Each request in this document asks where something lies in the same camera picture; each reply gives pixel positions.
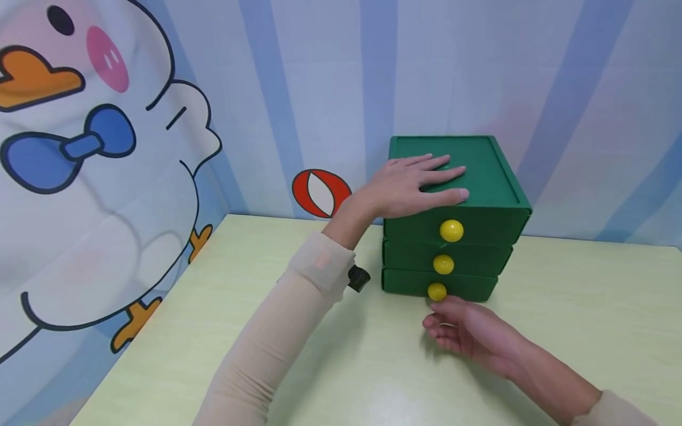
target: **duck eye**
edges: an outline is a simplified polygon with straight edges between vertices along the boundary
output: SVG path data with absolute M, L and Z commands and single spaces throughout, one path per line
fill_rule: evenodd
M 50 21 L 52 28 L 56 29 L 58 33 L 64 35 L 71 35 L 74 33 L 74 21 L 68 13 L 59 6 L 52 5 L 47 8 L 47 19 Z

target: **green drawer box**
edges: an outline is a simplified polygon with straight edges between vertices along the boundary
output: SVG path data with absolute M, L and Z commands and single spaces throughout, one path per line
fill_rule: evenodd
M 428 286 L 434 282 L 443 284 L 449 295 L 470 302 L 485 302 L 495 289 L 497 277 L 440 275 L 435 272 L 397 269 L 384 269 L 381 275 L 381 288 L 384 291 L 407 296 L 428 297 Z
M 447 183 L 425 187 L 426 192 L 463 187 L 469 199 L 458 206 L 441 207 L 399 219 L 384 221 L 384 235 L 391 240 L 444 242 L 440 226 L 448 219 L 464 228 L 457 242 L 470 245 L 513 245 L 531 216 L 523 193 L 497 141 L 492 136 L 394 136 L 390 158 L 432 153 L 450 154 L 441 169 L 466 166 L 466 173 Z
M 383 266 L 388 269 L 434 272 L 433 260 L 441 254 L 454 261 L 454 274 L 496 277 L 505 268 L 512 247 L 385 240 Z

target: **orange beak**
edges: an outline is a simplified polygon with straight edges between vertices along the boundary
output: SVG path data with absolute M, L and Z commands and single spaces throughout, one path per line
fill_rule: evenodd
M 12 112 L 78 93 L 83 75 L 73 68 L 53 68 L 39 53 L 24 46 L 0 52 L 0 112 Z

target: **tabletop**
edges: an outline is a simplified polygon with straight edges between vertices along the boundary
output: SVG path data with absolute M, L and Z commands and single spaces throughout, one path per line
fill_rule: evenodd
M 228 215 L 72 426 L 190 425 L 230 345 L 323 222 Z M 270 425 L 551 425 L 523 394 L 429 342 L 424 299 L 381 290 L 381 227 L 280 387 Z M 682 254 L 522 237 L 486 304 L 661 424 L 682 413 Z

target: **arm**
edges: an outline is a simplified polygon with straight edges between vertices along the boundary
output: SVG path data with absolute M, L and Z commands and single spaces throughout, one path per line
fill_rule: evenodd
M 355 257 L 351 249 L 372 223 L 358 204 L 348 199 L 342 214 L 293 256 L 219 366 L 195 425 L 266 423 L 275 391 L 348 285 Z
M 439 346 L 511 380 L 558 424 L 656 425 L 613 393 L 601 392 L 491 310 L 452 296 L 432 308 L 434 314 L 424 318 L 424 327 Z
M 262 426 L 280 383 L 309 336 L 349 283 L 356 244 L 377 217 L 410 215 L 463 201 L 458 190 L 419 188 L 459 176 L 432 171 L 449 161 L 430 155 L 391 160 L 344 201 L 321 234 L 313 234 L 242 329 L 218 368 L 194 420 L 196 426 Z

